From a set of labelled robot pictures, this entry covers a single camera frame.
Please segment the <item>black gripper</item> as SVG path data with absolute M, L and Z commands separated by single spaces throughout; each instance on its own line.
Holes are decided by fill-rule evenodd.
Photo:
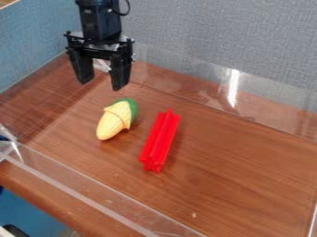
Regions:
M 67 54 L 77 79 L 82 84 L 94 79 L 93 59 L 110 60 L 113 90 L 120 91 L 130 82 L 132 63 L 136 61 L 133 44 L 136 40 L 120 34 L 106 40 L 94 40 L 84 36 L 82 31 L 67 31 Z

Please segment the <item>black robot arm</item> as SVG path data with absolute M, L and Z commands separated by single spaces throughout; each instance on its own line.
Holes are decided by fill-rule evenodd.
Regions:
M 120 91 L 130 82 L 134 63 L 136 40 L 122 34 L 122 17 L 130 10 L 121 11 L 120 0 L 75 0 L 75 4 L 82 30 L 65 32 L 65 37 L 77 79 L 89 83 L 94 79 L 93 61 L 108 60 L 113 90 Z

